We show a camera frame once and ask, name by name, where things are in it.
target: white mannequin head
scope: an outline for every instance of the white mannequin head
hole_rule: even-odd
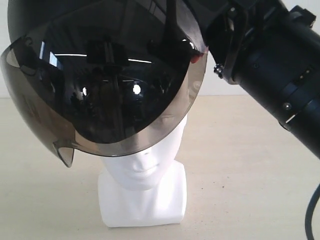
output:
[[[156,187],[179,151],[185,117],[162,141],[141,152],[122,157],[103,157],[102,161],[121,187],[130,191],[146,191]]]

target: black helmet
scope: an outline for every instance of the black helmet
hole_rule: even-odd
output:
[[[185,0],[9,0],[10,96],[67,167],[165,138],[202,84],[207,47]]]

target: black cable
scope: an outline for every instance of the black cable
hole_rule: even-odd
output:
[[[315,190],[305,214],[304,226],[305,226],[305,233],[306,233],[307,240],[315,240],[314,234],[312,232],[312,218],[313,218],[319,199],[320,199],[320,184]]]

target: mannequin nose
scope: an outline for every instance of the mannequin nose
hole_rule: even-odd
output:
[[[157,160],[152,155],[150,149],[138,152],[133,161],[135,172],[144,172],[157,166]]]

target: white wall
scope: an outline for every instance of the white wall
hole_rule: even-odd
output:
[[[319,16],[318,21],[314,25],[314,30],[320,33],[320,1],[319,0],[283,0],[289,9],[292,9],[295,5],[300,5],[303,8],[307,8],[313,14]],[[9,33],[7,27],[7,4],[8,0],[0,0],[0,52],[9,46]],[[200,95],[244,95],[246,92],[239,86],[228,85],[224,80],[218,78],[213,68],[215,62],[212,56],[209,57],[206,75]],[[8,97],[8,91],[4,83],[3,77],[0,74],[0,98]]]

